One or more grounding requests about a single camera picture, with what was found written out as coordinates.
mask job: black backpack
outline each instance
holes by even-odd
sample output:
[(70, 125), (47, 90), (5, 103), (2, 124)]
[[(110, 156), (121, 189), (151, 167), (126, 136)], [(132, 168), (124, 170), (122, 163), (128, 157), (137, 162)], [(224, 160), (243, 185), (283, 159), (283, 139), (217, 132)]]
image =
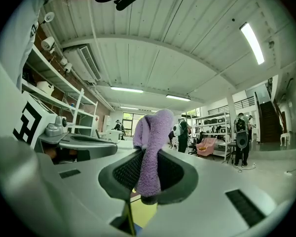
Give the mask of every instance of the black backpack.
[(241, 132), (245, 130), (246, 130), (246, 122), (243, 119), (239, 118), (236, 123), (236, 131)]

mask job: window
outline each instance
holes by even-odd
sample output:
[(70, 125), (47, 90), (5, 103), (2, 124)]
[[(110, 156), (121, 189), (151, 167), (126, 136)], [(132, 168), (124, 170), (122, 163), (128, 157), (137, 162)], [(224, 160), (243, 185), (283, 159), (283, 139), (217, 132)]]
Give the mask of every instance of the window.
[(123, 127), (126, 137), (133, 137), (138, 121), (143, 117), (142, 114), (123, 113)]

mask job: yellow floor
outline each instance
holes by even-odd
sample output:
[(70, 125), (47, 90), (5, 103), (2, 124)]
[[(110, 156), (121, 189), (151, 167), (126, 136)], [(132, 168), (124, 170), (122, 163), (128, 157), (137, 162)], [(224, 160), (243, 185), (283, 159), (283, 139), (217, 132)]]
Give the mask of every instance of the yellow floor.
[(157, 203), (154, 205), (143, 204), (139, 199), (130, 204), (133, 214), (133, 221), (135, 224), (144, 228), (148, 221), (155, 215), (157, 212)]

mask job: air conditioner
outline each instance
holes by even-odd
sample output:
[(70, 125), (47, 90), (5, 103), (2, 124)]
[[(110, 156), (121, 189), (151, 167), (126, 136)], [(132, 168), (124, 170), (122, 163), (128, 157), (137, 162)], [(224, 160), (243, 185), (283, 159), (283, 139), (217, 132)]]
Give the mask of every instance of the air conditioner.
[(64, 56), (73, 65), (72, 69), (86, 84), (92, 85), (101, 79), (88, 46), (80, 45), (68, 48), (64, 51)]

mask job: white backpack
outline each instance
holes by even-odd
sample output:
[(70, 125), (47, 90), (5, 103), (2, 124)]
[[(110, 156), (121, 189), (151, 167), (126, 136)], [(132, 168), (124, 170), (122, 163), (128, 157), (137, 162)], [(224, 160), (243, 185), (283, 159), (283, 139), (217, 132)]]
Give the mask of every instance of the white backpack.
[(176, 137), (179, 137), (183, 133), (183, 129), (182, 129), (180, 123), (181, 122), (179, 122), (173, 126), (173, 134)]

